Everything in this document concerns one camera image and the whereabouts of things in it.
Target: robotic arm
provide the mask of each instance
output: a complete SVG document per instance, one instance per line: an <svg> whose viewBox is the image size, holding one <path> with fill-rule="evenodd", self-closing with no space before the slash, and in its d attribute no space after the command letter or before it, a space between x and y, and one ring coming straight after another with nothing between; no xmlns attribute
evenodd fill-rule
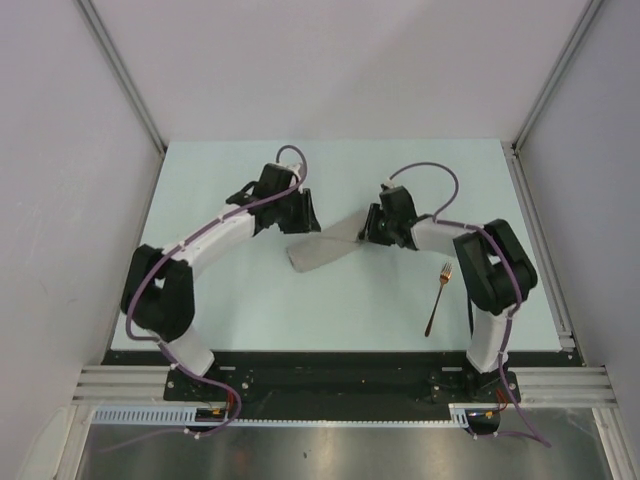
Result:
<svg viewBox="0 0 640 480"><path fill-rule="evenodd" d="M257 182L250 182L227 199L216 228L209 223L184 241L164 248L142 245L134 252L120 304L124 313L151 269L172 251L177 252L146 285L132 317L139 327L164 342L171 355L194 374L205 375L215 362L213 353L191 325L195 314L193 284L200 274L235 245L274 224L285 234L320 231L308 189L298 187L277 200L265 202L300 183L303 168L304 164L267 164ZM231 213L242 207L244 211Z"/></svg>
<svg viewBox="0 0 640 480"><path fill-rule="evenodd" d="M504 253L526 300L538 277L513 230L505 220L494 220L483 229ZM457 257L469 297L478 309L467 360L481 374L498 368L506 315L516 303L516 293L502 262L491 261L496 253L480 233L436 223L429 215L418 216L404 187L383 185L380 203L370 206L359 239Z"/></svg>

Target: fork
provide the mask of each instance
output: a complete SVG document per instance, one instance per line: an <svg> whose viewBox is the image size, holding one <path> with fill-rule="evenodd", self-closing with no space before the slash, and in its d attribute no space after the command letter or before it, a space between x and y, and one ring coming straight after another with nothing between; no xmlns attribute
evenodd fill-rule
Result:
<svg viewBox="0 0 640 480"><path fill-rule="evenodd" d="M431 334L431 327L433 326L433 319L436 316L436 308L438 308L438 302L440 301L440 295L442 294L442 289L444 286L449 283L451 280L451 269L453 266L450 262L445 263L442 266L442 270L440 270L440 290L438 290L438 296L436 297L436 304L433 306L433 312L431 312L431 318L429 318L429 324L427 325L427 329L424 331L424 336L428 337Z"/></svg>

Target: white table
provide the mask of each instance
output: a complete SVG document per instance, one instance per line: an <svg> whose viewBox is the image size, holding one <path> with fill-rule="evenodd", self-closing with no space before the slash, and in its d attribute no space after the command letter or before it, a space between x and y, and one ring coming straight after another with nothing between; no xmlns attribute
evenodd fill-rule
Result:
<svg viewBox="0 0 640 480"><path fill-rule="evenodd" d="M273 161L284 141L177 142L169 147L142 242L163 246L217 215L225 199ZM437 161L459 176L461 190L442 218L509 221L534 261L533 250L497 140L295 142L309 161L306 185L324 227L378 200L380 183L407 163ZM283 155L294 163L294 152ZM398 177L418 213L433 212L452 181L433 168ZM277 227L240 245L196 282L195 325L213 350L445 351L470 342L466 290L459 267L444 289L433 331L424 329L444 259L397 247L367 245L339 261L300 274L285 247L300 236ZM150 350L124 333L120 317L114 350ZM516 317L512 350L557 351L560 344L541 284Z"/></svg>

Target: wall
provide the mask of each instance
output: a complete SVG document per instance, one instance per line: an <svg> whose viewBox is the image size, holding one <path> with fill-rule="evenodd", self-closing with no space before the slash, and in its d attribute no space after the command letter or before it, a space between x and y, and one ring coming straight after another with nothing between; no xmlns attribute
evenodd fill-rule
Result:
<svg viewBox="0 0 640 480"><path fill-rule="evenodd" d="M578 340L607 366L636 446L639 24L636 0L605 2L522 152Z"/></svg>
<svg viewBox="0 0 640 480"><path fill-rule="evenodd" d="M585 3L95 0L171 140L512 140Z"/></svg>
<svg viewBox="0 0 640 480"><path fill-rule="evenodd" d="M105 343L159 159L73 2L0 15L0 476Z"/></svg>

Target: gray floor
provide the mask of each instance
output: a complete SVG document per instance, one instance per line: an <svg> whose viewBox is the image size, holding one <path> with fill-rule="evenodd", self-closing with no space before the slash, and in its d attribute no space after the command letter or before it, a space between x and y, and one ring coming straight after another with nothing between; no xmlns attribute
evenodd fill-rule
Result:
<svg viewBox="0 0 640 480"><path fill-rule="evenodd" d="M520 428L515 412L503 428ZM552 449L520 439L473 441L464 431L407 428L232 428L195 441L170 433L99 448L153 429L91 428L78 480L610 479L590 410L538 410Z"/></svg>

